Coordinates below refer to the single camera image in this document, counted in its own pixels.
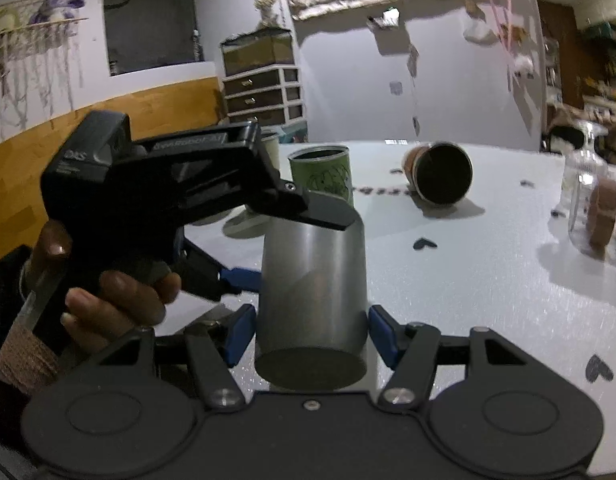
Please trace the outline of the person's left hand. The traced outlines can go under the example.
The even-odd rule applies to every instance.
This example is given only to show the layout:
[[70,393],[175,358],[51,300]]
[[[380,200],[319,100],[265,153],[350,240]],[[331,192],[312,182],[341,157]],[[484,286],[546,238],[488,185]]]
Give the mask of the person's left hand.
[[[48,289],[50,279],[57,278],[68,262],[70,248],[65,229],[55,221],[46,222],[23,273],[31,292],[41,295]],[[137,326],[163,322],[166,306],[177,299],[181,288],[180,275],[173,272],[145,284],[120,271],[105,271],[94,292],[67,290],[60,324],[81,349],[94,354]]]

